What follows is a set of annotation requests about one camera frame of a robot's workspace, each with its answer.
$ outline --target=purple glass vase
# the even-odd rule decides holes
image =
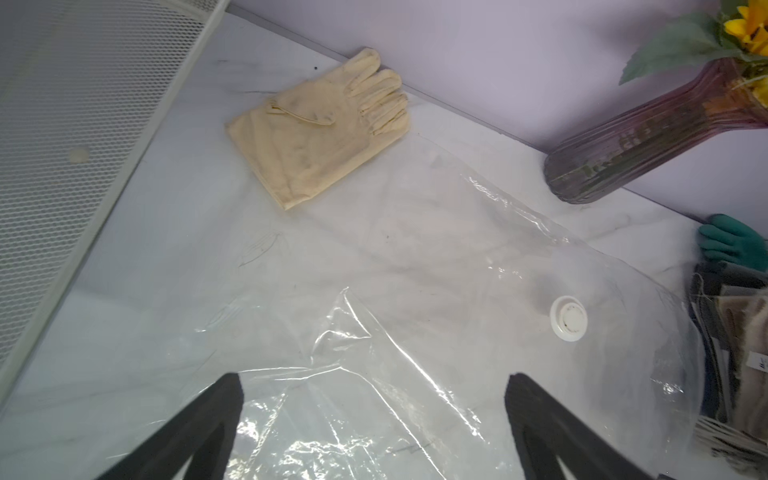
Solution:
[[[552,193],[588,204],[707,138],[768,127],[768,109],[732,58],[707,64],[691,83],[568,138],[544,162]]]

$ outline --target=mesh grid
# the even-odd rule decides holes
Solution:
[[[189,8],[179,8],[184,3]],[[14,0],[2,6],[0,366],[217,3]]]

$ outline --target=glove finger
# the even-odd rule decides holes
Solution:
[[[370,131],[379,130],[388,121],[392,120],[398,112],[404,110],[408,104],[408,95],[399,92],[391,93],[384,97],[376,106],[371,107],[363,117],[370,124]]]
[[[390,131],[408,130],[411,127],[411,116],[407,111],[397,112],[395,117],[386,122],[379,130],[373,132],[374,135],[385,134]]]
[[[727,215],[714,215],[710,218],[710,223],[721,230],[739,237],[760,236],[755,230],[752,230],[747,225],[739,222],[735,218],[728,217]]]
[[[725,260],[731,263],[739,263],[739,259],[737,259],[733,255],[729,255],[723,252],[718,252],[717,250],[705,250],[703,253],[708,260],[712,260],[712,261]]]
[[[712,240],[723,242],[726,245],[735,245],[737,240],[735,235],[722,231],[714,225],[702,225],[699,227],[699,233]]]
[[[363,81],[357,88],[349,91],[350,97],[359,102],[360,111],[366,111],[376,102],[402,86],[400,75],[392,70],[382,70]]]
[[[379,53],[372,48],[364,48],[360,53],[350,58],[343,66],[347,91],[355,90],[363,81],[376,73],[382,64]]]
[[[701,240],[698,243],[702,250],[717,250],[724,253],[739,253],[739,249],[736,247],[726,245],[723,242],[718,242],[717,240],[712,240],[710,238]]]

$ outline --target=lavender wall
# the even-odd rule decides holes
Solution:
[[[549,150],[691,79],[618,86],[655,28],[696,0],[233,0],[344,55],[376,48],[417,90]],[[768,236],[768,131],[716,137],[630,189],[684,214],[724,212]]]

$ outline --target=white metal mesh tray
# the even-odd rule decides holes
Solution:
[[[226,3],[0,7],[0,399]]]

